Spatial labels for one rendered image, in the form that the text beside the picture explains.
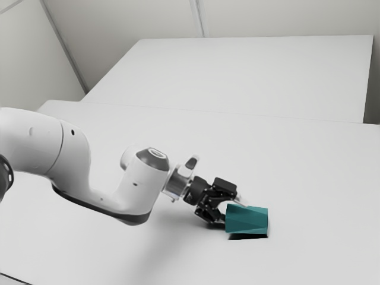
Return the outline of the teal faceted mug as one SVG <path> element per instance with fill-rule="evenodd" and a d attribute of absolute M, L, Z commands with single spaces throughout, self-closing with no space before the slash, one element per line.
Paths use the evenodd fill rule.
<path fill-rule="evenodd" d="M 225 232 L 267 235 L 268 208 L 228 204 L 225 216 Z"/>

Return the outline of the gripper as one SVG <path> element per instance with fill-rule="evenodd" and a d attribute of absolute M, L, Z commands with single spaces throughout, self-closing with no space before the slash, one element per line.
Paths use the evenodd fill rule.
<path fill-rule="evenodd" d="M 207 198 L 207 191 L 210 189 L 211 185 L 205 179 L 194 176 L 187 187 L 183 200 L 189 205 L 196 206 L 195 214 L 207 223 L 225 223 L 225 214 L 217 208 L 216 202 L 209 202 L 210 198 Z M 216 192 L 218 203 L 233 201 L 240 206 L 248 206 L 248 201 L 238 192 L 237 185 L 227 180 L 215 178 L 212 189 Z"/>

